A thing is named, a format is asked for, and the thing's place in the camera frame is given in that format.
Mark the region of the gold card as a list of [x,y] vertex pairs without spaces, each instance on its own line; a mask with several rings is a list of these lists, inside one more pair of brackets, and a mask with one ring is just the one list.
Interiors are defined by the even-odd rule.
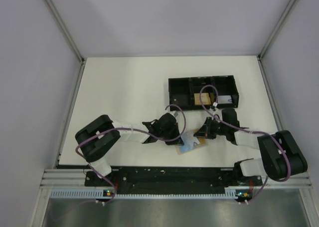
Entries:
[[200,148],[206,145],[206,140],[204,138],[194,137],[191,141],[192,147],[194,149]]

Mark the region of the beige card holder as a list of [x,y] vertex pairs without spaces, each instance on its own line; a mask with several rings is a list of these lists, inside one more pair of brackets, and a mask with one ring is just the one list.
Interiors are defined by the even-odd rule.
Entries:
[[198,129],[189,130],[182,134],[181,138],[184,144],[175,147],[178,155],[186,154],[206,146],[206,140],[204,138],[194,136],[197,131]]

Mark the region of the light blue card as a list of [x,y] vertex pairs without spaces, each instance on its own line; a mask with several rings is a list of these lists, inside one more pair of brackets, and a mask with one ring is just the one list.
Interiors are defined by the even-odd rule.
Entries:
[[193,131],[187,131],[187,132],[184,132],[181,136],[184,144],[182,146],[179,146],[178,150],[181,154],[184,154],[184,153],[187,153],[187,152],[190,152],[192,150],[194,150],[194,148],[192,147],[192,139],[194,138],[193,136],[194,132]]

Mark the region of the black three-compartment tray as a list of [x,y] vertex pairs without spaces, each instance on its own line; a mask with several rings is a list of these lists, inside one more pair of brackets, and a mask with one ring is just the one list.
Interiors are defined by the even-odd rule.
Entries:
[[168,92],[171,110],[177,109],[174,104],[183,111],[201,110],[203,103],[199,106],[194,104],[195,93],[209,93],[212,104],[214,101],[218,103],[218,97],[221,95],[232,96],[232,104],[218,104],[218,108],[237,108],[239,104],[239,93],[233,75],[170,78]]

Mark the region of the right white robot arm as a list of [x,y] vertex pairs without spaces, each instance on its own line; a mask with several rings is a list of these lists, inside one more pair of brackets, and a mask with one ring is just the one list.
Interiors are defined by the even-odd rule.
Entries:
[[233,145],[258,150],[261,155],[259,159],[246,159],[234,164],[232,177],[235,183],[244,185],[252,176],[267,176],[283,182],[308,170],[308,163],[290,131],[269,134],[242,128],[233,108],[223,109],[221,115],[221,118],[218,115],[207,117],[194,136],[210,140],[224,136]]

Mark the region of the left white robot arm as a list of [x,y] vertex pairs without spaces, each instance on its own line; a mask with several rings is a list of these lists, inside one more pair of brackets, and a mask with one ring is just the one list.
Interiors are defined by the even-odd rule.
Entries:
[[176,117],[165,113],[159,119],[136,124],[112,121],[101,115],[75,134],[75,140],[85,161],[97,171],[96,180],[101,185],[112,182],[113,173],[106,153],[117,142],[151,144],[160,140],[166,145],[183,145]]

